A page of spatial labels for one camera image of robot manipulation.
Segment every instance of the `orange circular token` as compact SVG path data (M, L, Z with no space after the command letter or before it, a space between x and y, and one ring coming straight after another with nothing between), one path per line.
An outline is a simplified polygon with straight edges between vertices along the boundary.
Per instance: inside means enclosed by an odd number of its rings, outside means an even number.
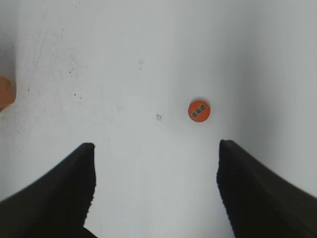
M210 106L208 103L198 100L192 102L189 106L188 114L189 117L195 122L206 121L210 115Z

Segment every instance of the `dark speck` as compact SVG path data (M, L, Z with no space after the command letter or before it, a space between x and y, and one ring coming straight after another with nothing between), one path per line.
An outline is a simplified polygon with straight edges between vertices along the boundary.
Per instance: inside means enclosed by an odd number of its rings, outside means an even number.
M157 120L161 121L162 120L162 116L157 114Z

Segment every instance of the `white surface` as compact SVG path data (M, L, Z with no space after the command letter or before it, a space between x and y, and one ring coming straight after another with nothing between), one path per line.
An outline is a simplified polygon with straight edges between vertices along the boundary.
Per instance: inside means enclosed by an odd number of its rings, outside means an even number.
M232 238L222 138L317 195L316 7L1 0L0 74L16 72L17 99L0 114L0 199L94 142L98 237ZM205 123L187 115L197 97L212 105Z

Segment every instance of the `white table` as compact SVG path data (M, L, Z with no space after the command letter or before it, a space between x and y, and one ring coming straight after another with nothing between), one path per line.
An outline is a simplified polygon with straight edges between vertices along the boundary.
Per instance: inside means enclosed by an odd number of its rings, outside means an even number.
M215 183L223 138L317 195L316 11L314 0L0 1L0 74L17 84L0 113L0 199L94 142L97 236L232 238ZM194 123L201 97L212 116Z

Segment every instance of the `orange disc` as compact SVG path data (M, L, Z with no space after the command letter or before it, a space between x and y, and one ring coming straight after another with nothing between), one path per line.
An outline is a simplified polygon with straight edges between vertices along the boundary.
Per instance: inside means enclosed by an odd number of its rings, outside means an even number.
M195 122L206 121L210 115L210 106L208 103L198 100L192 102L189 106L188 114L189 117Z

